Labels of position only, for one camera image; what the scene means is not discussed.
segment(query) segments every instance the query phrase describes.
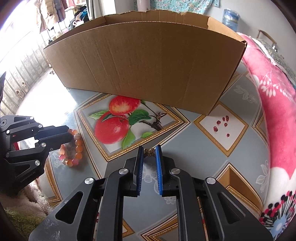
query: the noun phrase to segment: blue container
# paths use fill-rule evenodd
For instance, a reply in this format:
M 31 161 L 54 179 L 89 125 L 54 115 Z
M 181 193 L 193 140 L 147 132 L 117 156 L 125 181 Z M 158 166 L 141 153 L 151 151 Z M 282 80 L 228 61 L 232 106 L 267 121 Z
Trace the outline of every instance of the blue container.
M 236 32 L 239 18 L 240 15 L 238 12 L 231 9 L 224 9 L 222 23 Z

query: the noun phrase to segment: apple print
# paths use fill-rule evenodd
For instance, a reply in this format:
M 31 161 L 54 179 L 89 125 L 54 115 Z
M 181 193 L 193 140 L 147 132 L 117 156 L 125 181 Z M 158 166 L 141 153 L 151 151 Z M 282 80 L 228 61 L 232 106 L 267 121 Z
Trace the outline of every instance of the apple print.
M 104 144 L 114 144 L 122 140 L 129 130 L 128 120 L 123 116 L 114 116 L 103 121 L 110 112 L 103 114 L 95 126 L 96 138 Z
M 139 99 L 116 96 L 110 101 L 109 110 L 112 115 L 120 116 L 133 112 L 140 104 L 141 101 Z
M 152 114 L 149 114 L 145 109 L 138 109 L 141 103 Z M 136 141 L 136 136 L 131 129 L 133 125 L 142 123 L 160 131 L 163 129 L 160 119 L 165 115 L 166 113 L 155 113 L 144 100 L 115 96 L 111 99 L 108 110 L 101 110 L 89 117 L 97 121 L 94 134 L 101 143 L 115 144 L 121 141 L 121 147 L 125 149 Z M 151 131 L 144 132 L 140 138 L 147 138 L 153 133 Z

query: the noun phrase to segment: green leaf image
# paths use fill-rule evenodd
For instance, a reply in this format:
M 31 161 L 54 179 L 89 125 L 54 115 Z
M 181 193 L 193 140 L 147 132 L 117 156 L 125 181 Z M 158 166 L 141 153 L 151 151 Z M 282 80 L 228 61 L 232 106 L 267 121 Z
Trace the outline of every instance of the green leaf image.
M 111 115 L 112 115 L 111 113 L 109 113 L 108 115 L 106 115 L 106 116 L 104 117 L 104 119 L 102 119 L 102 122 L 103 122 L 104 120 L 108 119 Z
M 108 112 L 108 110 L 102 110 L 102 111 L 99 111 L 97 113 L 94 113 L 94 114 L 90 115 L 89 117 L 94 118 L 95 120 L 98 120 L 106 112 Z
M 129 147 L 131 144 L 133 144 L 133 142 L 135 140 L 136 140 L 135 135 L 133 134 L 133 132 L 131 131 L 131 129 L 129 129 L 128 130 L 128 133 L 126 134 L 126 136 L 122 140 L 122 143 L 121 143 L 122 149 L 125 149 L 125 148 Z
M 153 134 L 153 132 L 145 132 L 142 134 L 141 138 L 146 138 L 148 136 L 151 136 Z
M 139 121 L 150 120 L 150 119 L 151 117 L 149 116 L 148 111 L 143 109 L 137 109 L 130 115 L 128 122 L 132 126 L 138 123 Z

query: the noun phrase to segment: green rug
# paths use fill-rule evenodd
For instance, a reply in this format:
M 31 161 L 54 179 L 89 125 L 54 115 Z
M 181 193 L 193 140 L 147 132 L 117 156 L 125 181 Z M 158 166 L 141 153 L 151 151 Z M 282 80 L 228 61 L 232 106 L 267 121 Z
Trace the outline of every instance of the green rug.
M 5 212 L 18 232 L 27 240 L 30 233 L 43 221 L 43 218 L 33 215 L 21 215 L 9 209 L 6 209 Z

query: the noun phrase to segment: red apple image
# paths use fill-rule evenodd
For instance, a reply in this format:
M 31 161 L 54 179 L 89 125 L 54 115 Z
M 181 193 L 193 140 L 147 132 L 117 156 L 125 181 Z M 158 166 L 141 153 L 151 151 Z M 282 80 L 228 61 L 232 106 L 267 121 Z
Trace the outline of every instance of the red apple image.
M 129 123 L 127 119 L 120 116 L 114 116 L 103 121 L 108 114 L 110 112 L 106 112 L 98 119 L 94 128 L 94 134 L 100 142 L 114 144 L 126 136 Z
M 116 96 L 110 101 L 109 110 L 112 115 L 125 115 L 136 110 L 140 104 L 141 101 L 139 99 Z

